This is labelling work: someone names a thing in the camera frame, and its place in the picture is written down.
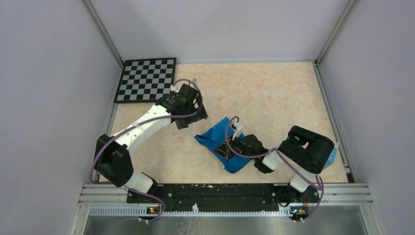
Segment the blue cloth napkin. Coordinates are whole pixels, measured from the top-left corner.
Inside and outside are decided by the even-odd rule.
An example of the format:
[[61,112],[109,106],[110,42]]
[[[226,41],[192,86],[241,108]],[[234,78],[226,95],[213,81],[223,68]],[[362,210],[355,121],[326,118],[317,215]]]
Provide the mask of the blue cloth napkin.
[[249,159],[233,156],[231,159],[225,160],[213,152],[215,148],[225,144],[225,128],[229,123],[229,120],[230,119],[228,117],[223,118],[203,134],[195,135],[194,138],[200,145],[206,147],[210,152],[213,153],[213,155],[224,166],[225,171],[228,173],[237,173],[249,163]]

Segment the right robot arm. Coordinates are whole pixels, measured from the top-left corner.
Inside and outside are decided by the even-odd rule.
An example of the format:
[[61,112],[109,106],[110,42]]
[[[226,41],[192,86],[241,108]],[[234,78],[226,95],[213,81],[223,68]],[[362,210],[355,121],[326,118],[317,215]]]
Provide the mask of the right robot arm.
[[337,146],[332,140],[293,126],[278,147],[267,149],[255,135],[244,136],[235,125],[231,128],[232,133],[226,133],[221,138],[222,144],[216,144],[212,148],[226,171],[236,173],[249,160],[264,174],[272,173],[282,164],[286,164],[294,172],[287,188],[290,200],[301,201],[307,195],[309,187],[323,192],[324,184],[320,173],[334,162],[337,154]]

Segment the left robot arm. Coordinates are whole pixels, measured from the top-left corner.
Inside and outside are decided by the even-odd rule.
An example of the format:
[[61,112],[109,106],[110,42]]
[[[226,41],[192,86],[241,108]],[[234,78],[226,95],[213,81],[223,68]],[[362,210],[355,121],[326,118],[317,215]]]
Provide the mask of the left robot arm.
[[207,119],[203,97],[195,82],[185,80],[179,88],[171,86],[169,94],[158,99],[151,108],[125,129],[112,136],[97,139],[91,172],[96,171],[118,188],[138,191],[144,202],[157,196],[157,182],[135,170],[131,157],[152,135],[175,123],[178,129]]

